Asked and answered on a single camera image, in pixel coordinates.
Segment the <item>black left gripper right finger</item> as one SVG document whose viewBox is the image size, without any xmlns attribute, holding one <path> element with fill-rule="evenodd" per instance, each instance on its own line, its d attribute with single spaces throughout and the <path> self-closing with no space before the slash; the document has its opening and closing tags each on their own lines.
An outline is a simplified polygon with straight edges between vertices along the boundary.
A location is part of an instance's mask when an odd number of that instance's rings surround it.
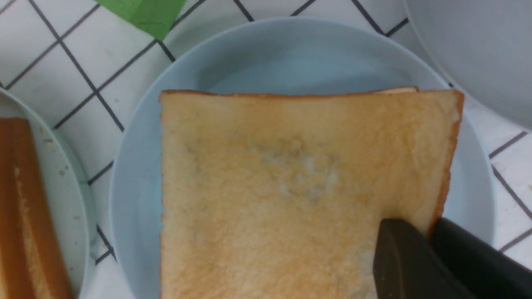
<svg viewBox="0 0 532 299">
<path fill-rule="evenodd" d="M 530 299 L 531 270 L 452 221 L 434 225 L 431 246 L 445 267 L 476 299 Z"/>
</svg>

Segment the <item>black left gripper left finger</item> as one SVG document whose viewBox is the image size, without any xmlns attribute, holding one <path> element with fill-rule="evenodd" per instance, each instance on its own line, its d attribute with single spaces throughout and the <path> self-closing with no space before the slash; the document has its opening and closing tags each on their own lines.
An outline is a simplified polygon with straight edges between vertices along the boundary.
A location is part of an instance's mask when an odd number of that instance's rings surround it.
<svg viewBox="0 0 532 299">
<path fill-rule="evenodd" d="M 380 222 L 373 275 L 379 299 L 473 299 L 432 249 L 401 219 Z"/>
</svg>

